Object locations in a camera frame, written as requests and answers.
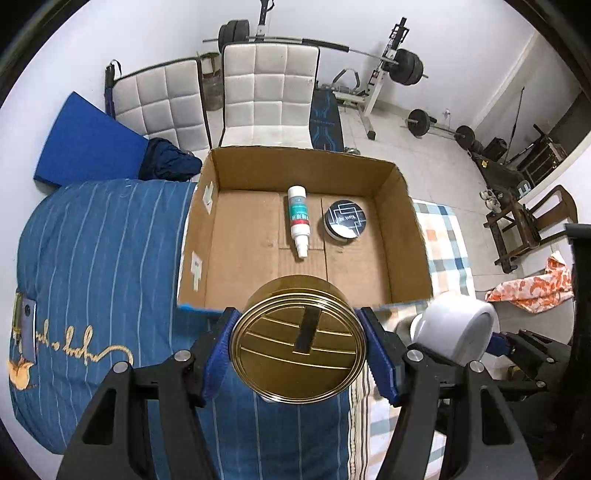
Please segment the barbell on floor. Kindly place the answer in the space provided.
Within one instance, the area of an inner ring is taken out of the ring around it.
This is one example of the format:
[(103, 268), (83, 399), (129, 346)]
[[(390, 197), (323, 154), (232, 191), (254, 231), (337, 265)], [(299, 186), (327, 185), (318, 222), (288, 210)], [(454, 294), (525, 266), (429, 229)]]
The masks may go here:
[(439, 124), (434, 117), (422, 109), (412, 110), (406, 118), (406, 125), (410, 133), (416, 138), (424, 137), (433, 129), (452, 135), (464, 150), (470, 150), (476, 140), (475, 132), (471, 127), (461, 125), (453, 130), (451, 127)]

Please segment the white spray bottle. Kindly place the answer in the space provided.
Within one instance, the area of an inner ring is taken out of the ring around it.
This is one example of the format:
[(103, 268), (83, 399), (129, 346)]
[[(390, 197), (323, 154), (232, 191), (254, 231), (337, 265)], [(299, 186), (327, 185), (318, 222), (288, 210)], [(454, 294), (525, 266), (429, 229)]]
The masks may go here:
[(294, 185), (287, 190), (288, 217), (290, 217), (290, 236), (294, 240), (297, 257), (308, 257), (310, 248), (311, 224), (308, 216), (307, 191), (303, 186)]

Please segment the white padded chair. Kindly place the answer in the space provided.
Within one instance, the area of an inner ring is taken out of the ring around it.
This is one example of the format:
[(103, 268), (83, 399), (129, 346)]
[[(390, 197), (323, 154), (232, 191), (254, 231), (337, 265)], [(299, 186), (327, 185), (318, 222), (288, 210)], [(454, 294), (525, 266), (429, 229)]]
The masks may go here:
[(314, 46), (226, 45), (219, 145), (311, 149), (311, 103), (318, 63), (320, 50)]
[(200, 159), (211, 151), (197, 57), (160, 63), (127, 75), (113, 60), (105, 68), (104, 101), (107, 115), (146, 139), (166, 139)]

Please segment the blue striped bed sheet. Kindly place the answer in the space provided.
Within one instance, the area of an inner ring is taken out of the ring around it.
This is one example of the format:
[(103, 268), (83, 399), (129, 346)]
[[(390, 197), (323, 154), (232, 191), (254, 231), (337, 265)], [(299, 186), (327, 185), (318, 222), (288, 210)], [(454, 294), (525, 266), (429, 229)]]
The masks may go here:
[[(17, 255), (17, 289), (36, 304), (36, 361), (10, 397), (20, 425), (63, 454), (111, 366), (154, 365), (218, 320), (180, 309), (177, 270), (194, 185), (115, 180), (61, 188), (32, 212)], [(348, 479), (351, 400), (270, 403), (228, 371), (198, 411), (222, 479)]]

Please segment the barbell on rack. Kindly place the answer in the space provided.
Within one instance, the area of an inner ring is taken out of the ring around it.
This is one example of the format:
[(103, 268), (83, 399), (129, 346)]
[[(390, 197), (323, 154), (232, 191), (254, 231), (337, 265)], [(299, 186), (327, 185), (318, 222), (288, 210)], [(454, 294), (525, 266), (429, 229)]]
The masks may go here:
[(386, 47), (380, 55), (353, 49), (344, 44), (325, 40), (266, 36), (263, 34), (251, 36), (249, 35), (249, 21), (247, 20), (232, 20), (228, 21), (228, 23), (222, 24), (218, 29), (217, 36), (205, 39), (204, 43), (215, 42), (219, 52), (221, 52), (226, 45), (231, 43), (269, 41), (318, 47), (346, 54), (353, 53), (356, 55), (362, 55), (363, 57), (373, 58), (378, 61), (376, 68), (373, 70), (372, 74), (370, 74), (368, 79), (369, 88), (376, 86), (377, 83), (381, 82), (386, 77), (394, 83), (403, 86), (413, 86), (418, 84), (422, 79), (428, 79), (429, 76), (425, 73), (424, 62), (419, 55), (401, 47), (410, 32), (406, 23), (407, 19), (403, 17), (399, 23), (394, 25), (386, 43)]

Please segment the open cardboard box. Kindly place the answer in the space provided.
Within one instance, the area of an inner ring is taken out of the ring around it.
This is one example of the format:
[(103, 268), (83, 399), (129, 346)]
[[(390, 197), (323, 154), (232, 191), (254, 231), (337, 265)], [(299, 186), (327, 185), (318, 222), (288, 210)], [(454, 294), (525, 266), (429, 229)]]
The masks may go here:
[(429, 299), (425, 241), (401, 170), (312, 149), (212, 150), (185, 220), (177, 305), (240, 309), (287, 275), (328, 281), (355, 307)]

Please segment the orange white patterned cloth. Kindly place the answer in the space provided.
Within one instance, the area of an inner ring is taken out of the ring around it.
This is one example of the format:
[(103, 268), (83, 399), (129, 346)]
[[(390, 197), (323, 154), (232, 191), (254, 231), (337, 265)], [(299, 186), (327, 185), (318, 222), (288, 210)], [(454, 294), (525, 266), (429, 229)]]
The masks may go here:
[(503, 282), (485, 294), (488, 302), (509, 302), (530, 314), (549, 311), (573, 298), (571, 269), (559, 252), (548, 257), (543, 274)]

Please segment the black round tin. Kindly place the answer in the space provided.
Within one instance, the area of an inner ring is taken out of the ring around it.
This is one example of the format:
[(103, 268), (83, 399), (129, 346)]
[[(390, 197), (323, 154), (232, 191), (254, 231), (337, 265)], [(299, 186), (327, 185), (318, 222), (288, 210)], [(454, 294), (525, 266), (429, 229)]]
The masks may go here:
[(342, 243), (358, 239), (368, 224), (365, 211), (351, 200), (338, 200), (329, 205), (322, 221), (329, 237)]

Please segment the gold round tin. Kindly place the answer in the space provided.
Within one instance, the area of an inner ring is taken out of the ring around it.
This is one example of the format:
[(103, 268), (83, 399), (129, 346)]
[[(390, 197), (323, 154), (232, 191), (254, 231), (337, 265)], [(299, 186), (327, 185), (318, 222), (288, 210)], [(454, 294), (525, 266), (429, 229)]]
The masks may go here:
[(367, 357), (365, 331), (341, 291), (309, 275), (284, 276), (249, 298), (229, 340), (236, 374), (271, 402), (322, 402), (349, 388)]

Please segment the smartphone on bed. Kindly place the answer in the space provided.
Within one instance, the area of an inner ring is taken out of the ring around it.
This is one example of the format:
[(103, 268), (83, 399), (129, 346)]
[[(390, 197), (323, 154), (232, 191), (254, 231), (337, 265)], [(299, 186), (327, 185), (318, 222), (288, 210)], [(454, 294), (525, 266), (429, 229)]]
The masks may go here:
[(14, 302), (12, 329), (19, 352), (25, 361), (36, 363), (36, 311), (37, 304), (21, 292)]

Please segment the dark blue clothing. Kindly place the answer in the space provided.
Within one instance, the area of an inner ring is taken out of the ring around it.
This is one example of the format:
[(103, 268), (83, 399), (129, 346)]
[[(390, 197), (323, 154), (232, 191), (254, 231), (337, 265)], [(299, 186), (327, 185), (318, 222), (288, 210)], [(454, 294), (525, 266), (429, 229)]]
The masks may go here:
[(148, 141), (138, 179), (185, 182), (200, 174), (202, 161), (163, 138)]

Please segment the plaid checkered cloth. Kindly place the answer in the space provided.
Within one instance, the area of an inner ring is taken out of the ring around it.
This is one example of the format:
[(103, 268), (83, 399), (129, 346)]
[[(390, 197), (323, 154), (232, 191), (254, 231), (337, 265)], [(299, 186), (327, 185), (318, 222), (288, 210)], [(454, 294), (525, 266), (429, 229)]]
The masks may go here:
[[(414, 208), (425, 240), (433, 295), (474, 296), (468, 251), (452, 208), (423, 200), (415, 200)], [(349, 478), (377, 477), (399, 414), (380, 395), (370, 367), (363, 367), (349, 388)]]

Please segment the blue foam mat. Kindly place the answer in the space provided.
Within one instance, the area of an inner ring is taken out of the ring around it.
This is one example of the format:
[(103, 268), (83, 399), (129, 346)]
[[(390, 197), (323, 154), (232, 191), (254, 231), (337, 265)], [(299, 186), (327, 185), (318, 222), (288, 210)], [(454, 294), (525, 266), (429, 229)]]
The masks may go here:
[(54, 187), (135, 179), (147, 145), (143, 136), (73, 92), (50, 130), (33, 179)]

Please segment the weight bench rack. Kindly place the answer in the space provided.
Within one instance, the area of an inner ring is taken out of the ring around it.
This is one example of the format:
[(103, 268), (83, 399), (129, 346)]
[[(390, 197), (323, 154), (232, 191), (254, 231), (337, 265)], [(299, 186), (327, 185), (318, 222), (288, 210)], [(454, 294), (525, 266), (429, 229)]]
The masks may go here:
[(399, 49), (401, 43), (404, 42), (408, 35), (409, 29), (407, 27), (407, 18), (402, 17), (401, 20), (396, 25), (394, 25), (394, 28), (391, 31), (391, 34), (386, 43), (386, 47), (383, 53), (380, 55), (375, 55), (370, 54), (369, 52), (363, 52), (361, 50), (353, 49), (352, 47), (346, 45), (328, 42), (324, 40), (284, 36), (269, 36), (267, 35), (267, 30), (269, 29), (269, 26), (266, 25), (266, 17), (267, 14), (269, 14), (270, 11), (273, 10), (273, 8), (273, 1), (260, 0), (259, 21), (257, 21), (256, 25), (256, 35), (252, 37), (253, 41), (269, 40), (315, 46), (318, 48), (330, 49), (343, 53), (355, 53), (379, 61), (377, 67), (370, 74), (369, 80), (365, 88), (361, 89), (362, 84), (361, 82), (359, 82), (359, 85), (356, 88), (355, 93), (335, 93), (335, 98), (337, 98), (338, 101), (341, 101), (346, 105), (351, 105), (356, 108), (356, 111), (359, 113), (359, 117), (363, 124), (363, 128), (365, 129), (367, 138), (369, 140), (375, 140), (377, 133), (374, 129), (372, 122), (370, 121), (370, 114), (372, 114), (374, 107), (377, 104), (378, 98), (381, 94), (381, 90), (384, 87), (384, 83), (389, 73), (387, 71), (387, 68), (389, 66), (394, 66), (394, 64), (396, 64), (396, 61), (394, 60), (396, 51)]

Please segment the white round jar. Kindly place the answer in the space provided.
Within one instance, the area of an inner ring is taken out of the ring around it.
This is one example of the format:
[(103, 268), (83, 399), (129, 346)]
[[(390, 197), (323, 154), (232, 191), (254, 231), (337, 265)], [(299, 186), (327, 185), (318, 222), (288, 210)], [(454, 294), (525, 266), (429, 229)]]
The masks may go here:
[(412, 322), (413, 343), (466, 366), (481, 360), (492, 335), (499, 331), (499, 318), (492, 304), (468, 295), (444, 293)]

